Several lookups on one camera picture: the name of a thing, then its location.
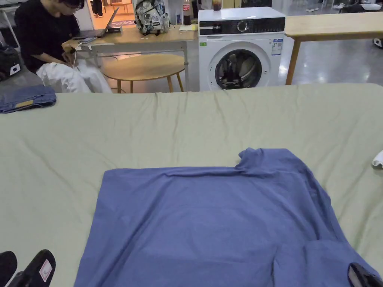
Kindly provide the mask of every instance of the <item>control panel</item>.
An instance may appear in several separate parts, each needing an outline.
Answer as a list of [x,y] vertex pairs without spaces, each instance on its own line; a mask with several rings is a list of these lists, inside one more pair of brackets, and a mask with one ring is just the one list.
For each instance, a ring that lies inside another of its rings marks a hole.
[[284,17],[200,22],[200,35],[270,33],[285,30]]

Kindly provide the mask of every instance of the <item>control dial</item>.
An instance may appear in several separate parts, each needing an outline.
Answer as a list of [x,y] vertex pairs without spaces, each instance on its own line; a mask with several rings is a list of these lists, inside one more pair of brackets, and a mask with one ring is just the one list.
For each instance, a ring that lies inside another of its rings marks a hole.
[[239,21],[238,25],[237,25],[237,30],[241,33],[247,31],[248,27],[247,27],[247,22],[245,21]]

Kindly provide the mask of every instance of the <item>black bag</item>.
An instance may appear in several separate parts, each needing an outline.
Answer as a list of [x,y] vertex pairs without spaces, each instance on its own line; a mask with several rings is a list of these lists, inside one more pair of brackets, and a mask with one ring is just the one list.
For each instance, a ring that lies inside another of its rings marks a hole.
[[15,48],[0,46],[0,82],[20,72],[21,62]]

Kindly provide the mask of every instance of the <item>laptop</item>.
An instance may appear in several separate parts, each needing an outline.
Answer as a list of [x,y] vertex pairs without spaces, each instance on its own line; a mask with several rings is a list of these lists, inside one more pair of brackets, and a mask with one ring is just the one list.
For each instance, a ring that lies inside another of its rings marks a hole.
[[86,38],[101,38],[105,35],[108,28],[110,28],[110,25],[113,22],[113,19],[116,16],[116,13],[118,11],[119,7],[113,12],[112,17],[110,17],[108,24],[104,29],[97,29],[97,30],[87,30],[87,31],[80,31],[76,36],[73,37],[73,40],[82,40]]

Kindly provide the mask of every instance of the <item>backpack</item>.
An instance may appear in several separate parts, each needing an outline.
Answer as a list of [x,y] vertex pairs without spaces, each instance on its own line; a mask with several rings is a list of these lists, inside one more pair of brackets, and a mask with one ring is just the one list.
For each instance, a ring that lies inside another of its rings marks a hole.
[[15,48],[0,44],[0,82],[21,70],[21,61]]
[[169,30],[170,21],[165,12],[164,0],[138,0],[135,11],[134,22],[144,36],[159,35]]

